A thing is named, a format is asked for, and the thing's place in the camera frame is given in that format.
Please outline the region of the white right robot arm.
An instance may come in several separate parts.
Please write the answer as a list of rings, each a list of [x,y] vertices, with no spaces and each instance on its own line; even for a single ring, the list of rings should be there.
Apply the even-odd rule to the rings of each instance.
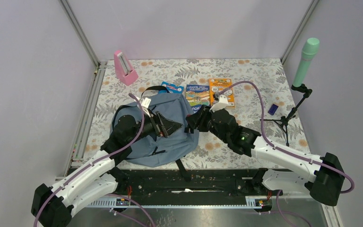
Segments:
[[[186,121],[193,130],[212,133],[234,153],[268,160],[296,173],[298,177],[288,184],[289,190],[309,192],[324,205],[337,205],[347,176],[336,155],[307,154],[272,143],[258,131],[240,126],[225,109],[212,112],[204,105],[198,112],[189,114]]]

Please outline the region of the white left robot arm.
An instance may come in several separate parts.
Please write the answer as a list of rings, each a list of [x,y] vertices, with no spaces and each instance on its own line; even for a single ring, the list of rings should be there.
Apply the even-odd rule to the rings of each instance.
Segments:
[[[115,176],[116,166],[143,139],[171,138],[185,126],[185,116],[163,115],[159,111],[140,114],[140,120],[128,114],[113,120],[109,138],[100,150],[73,173],[51,186],[39,185],[34,192],[31,213],[34,226],[65,227],[85,206],[105,194],[126,192],[128,182]]]

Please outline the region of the blue student backpack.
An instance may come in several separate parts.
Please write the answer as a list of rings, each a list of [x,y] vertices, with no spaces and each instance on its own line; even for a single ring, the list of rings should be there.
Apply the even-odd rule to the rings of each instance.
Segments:
[[[117,165],[123,160],[148,167],[175,162],[182,178],[189,182],[191,176],[181,158],[198,145],[199,133],[186,121],[194,112],[183,94],[170,93],[164,86],[148,90],[158,92],[150,97],[148,112],[142,113],[136,103],[121,105],[101,150],[110,153]]]

